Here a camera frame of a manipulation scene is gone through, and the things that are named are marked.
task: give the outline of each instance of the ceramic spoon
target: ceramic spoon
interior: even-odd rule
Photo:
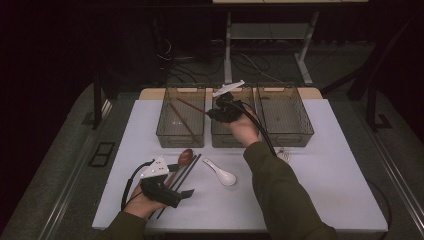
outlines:
[[[203,159],[203,162],[209,165],[215,171],[219,181],[221,181],[221,183],[225,186],[231,186],[236,183],[236,176],[234,176],[234,174],[220,169],[211,160],[207,158]]]

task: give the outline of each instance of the wire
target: wire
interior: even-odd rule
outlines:
[[[272,79],[272,80],[275,80],[275,81],[277,81],[277,82],[283,82],[283,81],[281,81],[281,80],[279,80],[279,79],[277,79],[277,78],[274,78],[274,77],[271,77],[270,75],[268,75],[268,74],[266,74],[266,73],[264,73],[253,61],[252,61],[252,59],[250,59],[246,54],[243,54],[243,53],[238,53],[238,54],[240,54],[241,56],[243,56],[243,57],[245,57],[254,67],[255,67],[255,69],[260,73],[260,74],[262,74],[262,75],[264,75],[265,77],[267,77],[267,78],[269,78],[269,79]]]
[[[332,55],[334,55],[337,50],[339,50],[340,46],[337,46],[336,50],[334,50],[332,53],[328,54],[327,56],[325,56],[323,59],[321,59],[317,64],[315,64],[313,67],[309,68],[308,71],[306,73],[304,73],[302,75],[305,76],[307,74],[309,74],[310,72],[312,72],[316,67],[318,67],[320,64],[322,64],[327,58],[331,57]]]
[[[180,78],[178,75],[173,74],[173,73],[168,73],[169,75],[172,75],[175,78],[178,78],[178,80],[180,80],[181,83],[186,83],[186,81],[184,81],[184,79]]]
[[[387,234],[389,233],[389,231],[392,227],[392,221],[393,221],[392,208],[390,207],[389,199],[384,194],[384,192],[375,183],[373,183],[368,178],[365,178],[365,180],[367,181],[367,183],[372,185],[380,193],[380,195],[383,197],[384,203],[386,204],[386,207],[387,207],[387,214],[388,214],[388,217],[387,217],[388,218],[387,219],[387,232],[384,232],[379,238],[379,240],[383,240],[387,236]]]
[[[221,69],[221,67],[222,67],[222,65],[223,65],[223,64],[224,64],[224,59],[221,59],[221,60],[219,61],[219,65],[218,65],[217,69],[213,70],[213,71],[212,71],[212,72],[210,72],[210,73],[198,73],[198,72],[195,72],[195,71],[191,70],[191,69],[190,69],[190,68],[188,68],[188,67],[182,66],[181,64],[176,64],[175,66],[176,66],[176,67],[184,68],[184,69],[188,70],[189,72],[191,72],[191,73],[192,73],[192,74],[194,74],[194,75],[202,76],[202,77],[206,77],[206,76],[211,76],[211,75],[214,75],[214,74],[218,73],[218,72],[219,72],[219,70]]]
[[[249,74],[249,75],[253,75],[253,76],[257,76],[260,75],[261,73],[258,71],[255,72],[247,72],[245,70],[243,70],[239,64],[243,64],[240,61],[236,60],[235,58],[231,58],[231,64],[233,64],[240,72],[245,73],[245,74]]]
[[[159,58],[162,58],[163,60],[166,60],[166,61],[171,61],[172,60],[171,57],[163,57],[159,53],[156,53],[156,56],[158,56]]]
[[[185,71],[180,70],[180,69],[177,69],[177,68],[172,68],[171,70],[175,70],[175,71],[178,71],[180,73],[183,73],[183,74],[189,76],[193,80],[193,82],[197,83],[197,80],[190,73],[185,72]]]
[[[134,198],[140,196],[143,193],[143,191],[137,193],[136,195],[132,196],[127,203],[125,203],[125,207],[128,205],[128,203],[130,203],[132,200],[134,200]]]
[[[244,105],[246,105],[246,106],[248,106],[250,109],[254,109],[252,106],[250,106],[250,104],[248,104],[248,103],[245,103],[245,102],[241,102],[242,104],[244,104]]]
[[[265,62],[265,64],[266,64],[266,67],[265,68],[261,68],[261,67],[259,67],[256,63],[254,63],[253,61],[252,61],[252,59],[251,58],[249,58],[249,56],[247,56],[246,54],[244,54],[244,53],[241,53],[241,52],[233,52],[234,54],[238,54],[238,55],[241,55],[242,57],[244,57],[245,59],[247,59],[248,61],[249,61],[249,63],[250,64],[245,64],[245,63],[242,63],[243,65],[245,65],[245,66],[247,66],[247,67],[250,67],[250,68],[252,68],[252,69],[255,69],[255,70],[260,70],[260,71],[268,71],[269,69],[271,69],[271,64],[264,58],[264,57],[262,57],[262,56],[259,56],[259,58],[260,59],[262,59],[263,60],[263,62]]]
[[[168,44],[169,44],[169,48],[168,48],[168,50],[165,52],[165,54],[168,54],[168,53],[170,53],[171,52],[171,49],[172,49],[172,45],[171,45],[171,43],[166,39],[166,38],[164,38],[163,40],[165,40]]]
[[[250,114],[248,111],[246,111],[246,109],[239,107],[237,104],[235,104],[233,102],[227,102],[227,101],[224,101],[224,102],[227,103],[227,104],[230,104],[231,106],[236,107],[237,109],[242,111],[253,122],[253,124],[255,124],[255,126],[261,132],[262,137],[265,138],[265,142],[268,144],[269,150],[271,151],[272,155],[277,157],[277,154],[275,153],[274,147],[272,146],[271,139],[269,139],[269,136],[268,136],[267,132],[265,131],[265,129],[262,127],[261,123],[258,120],[256,120],[252,116],[252,114]]]
[[[145,163],[141,164],[140,166],[138,166],[138,167],[134,170],[133,174],[131,175],[131,178],[129,178],[129,179],[127,180],[127,185],[125,186],[124,193],[122,194],[122,200],[121,200],[121,210],[124,210],[125,206],[127,205],[127,196],[128,196],[128,192],[130,191],[130,187],[131,187],[131,185],[132,185],[133,179],[134,179],[135,175],[137,174],[137,172],[138,172],[138,171],[140,171],[140,169],[142,169],[142,168],[143,168],[143,167],[145,167],[145,166],[150,166],[150,165],[151,165],[154,161],[155,161],[155,160],[153,159],[153,160],[152,160],[152,161],[150,161],[150,162],[145,162]]]

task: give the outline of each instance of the white tabletop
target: white tabletop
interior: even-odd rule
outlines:
[[[303,100],[315,130],[305,148],[290,148],[290,165],[305,187],[323,222],[343,231],[387,231],[377,205],[327,100]],[[138,100],[131,113],[114,165],[106,184],[94,228],[109,226],[120,211],[127,179],[142,163],[162,155],[176,163],[182,148],[161,148],[156,137],[161,100]],[[211,102],[206,101],[206,109]],[[179,191],[195,189],[178,208],[168,207],[159,219],[149,220],[147,230],[160,232],[258,232],[266,231],[254,196],[251,172],[242,148],[211,146],[210,120],[205,122],[205,147]],[[237,176],[235,185],[222,185],[210,167],[216,165]]]

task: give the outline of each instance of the dark floor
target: dark floor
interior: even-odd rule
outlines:
[[[176,64],[171,67],[168,80],[222,82],[223,53],[219,51],[219,44],[217,42],[216,57],[210,63],[195,61],[189,55],[179,55]],[[373,47],[370,43],[312,45],[305,62],[314,81],[313,87],[321,89],[352,72],[368,58]],[[293,58],[293,53],[299,48],[300,45],[288,42],[236,44],[233,46],[232,58],[233,81],[291,81],[302,86],[302,78]],[[361,101],[348,100],[346,92],[349,86],[350,83],[345,84],[324,97],[330,101],[358,165],[390,222],[390,230],[384,239],[423,239],[422,228],[417,227],[410,205],[405,204],[411,197],[405,198],[404,195],[408,194],[402,192],[400,184],[396,183],[386,167],[389,158],[404,178],[416,202],[423,203],[423,144],[382,94],[378,95],[377,113],[388,119],[391,128],[380,129],[376,134],[370,131],[364,121],[365,98]],[[91,223],[125,130],[126,119],[137,98],[138,93],[120,94],[117,100],[111,101],[104,108],[104,120],[98,130],[94,131],[90,125],[93,112],[92,86],[82,92],[1,240],[92,239],[98,233],[98,230],[91,228]],[[100,142],[116,143],[112,160],[105,168],[88,167],[86,163]],[[49,219],[51,214],[58,217],[56,221]],[[339,233],[339,236],[340,239],[381,239],[382,234]],[[165,239],[200,237],[267,239],[264,234],[167,234]]]

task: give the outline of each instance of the olive green sleeve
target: olive green sleeve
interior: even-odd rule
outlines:
[[[108,228],[95,240],[141,240],[147,221],[126,212],[119,212]]]
[[[263,142],[244,152],[252,185],[272,239],[337,239],[324,224],[290,165],[274,157]]]

